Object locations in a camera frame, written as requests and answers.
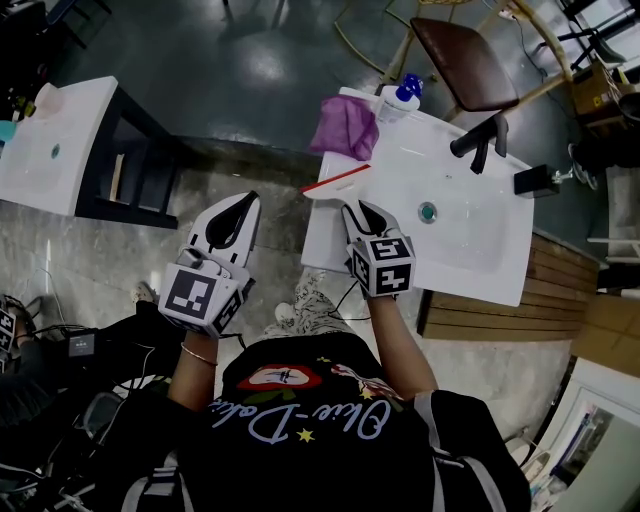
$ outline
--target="table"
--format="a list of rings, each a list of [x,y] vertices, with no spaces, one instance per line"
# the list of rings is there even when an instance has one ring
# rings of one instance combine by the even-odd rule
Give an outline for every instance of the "table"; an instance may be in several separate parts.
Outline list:
[[[57,110],[36,110],[5,145],[0,199],[60,215],[176,229],[177,219],[166,211],[176,159],[185,151],[181,143],[114,77],[58,91]],[[109,190],[118,154],[125,157],[114,201]]]

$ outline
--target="soap dispenser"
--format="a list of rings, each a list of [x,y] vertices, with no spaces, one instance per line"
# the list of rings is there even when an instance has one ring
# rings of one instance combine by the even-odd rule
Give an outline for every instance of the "soap dispenser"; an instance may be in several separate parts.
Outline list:
[[[402,85],[382,88],[377,120],[383,124],[397,123],[409,113],[418,110],[422,96],[422,80],[417,75],[405,75]]]

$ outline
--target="chair seat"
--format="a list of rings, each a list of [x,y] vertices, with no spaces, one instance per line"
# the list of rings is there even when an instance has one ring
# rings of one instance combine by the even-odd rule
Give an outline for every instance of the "chair seat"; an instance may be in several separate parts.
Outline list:
[[[411,26],[460,108],[485,112],[518,104],[509,75],[478,32],[424,18],[413,18]]]

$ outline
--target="cardboard box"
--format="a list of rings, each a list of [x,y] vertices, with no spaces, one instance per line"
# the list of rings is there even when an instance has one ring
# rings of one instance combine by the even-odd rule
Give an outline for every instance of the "cardboard box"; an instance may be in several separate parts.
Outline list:
[[[574,75],[572,93],[578,115],[597,112],[622,96],[611,73],[599,60]]]
[[[640,301],[596,295],[571,353],[640,377]]]

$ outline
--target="faucet handle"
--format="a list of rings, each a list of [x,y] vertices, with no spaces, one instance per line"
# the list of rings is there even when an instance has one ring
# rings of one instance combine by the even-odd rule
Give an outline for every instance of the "faucet handle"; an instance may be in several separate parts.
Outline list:
[[[495,114],[493,120],[496,124],[496,153],[501,157],[507,156],[507,132],[509,123],[502,114]]]
[[[471,162],[471,170],[476,174],[482,174],[484,170],[484,164],[487,161],[487,153],[489,152],[489,141],[487,139],[478,142],[478,149],[476,149],[476,156]]]

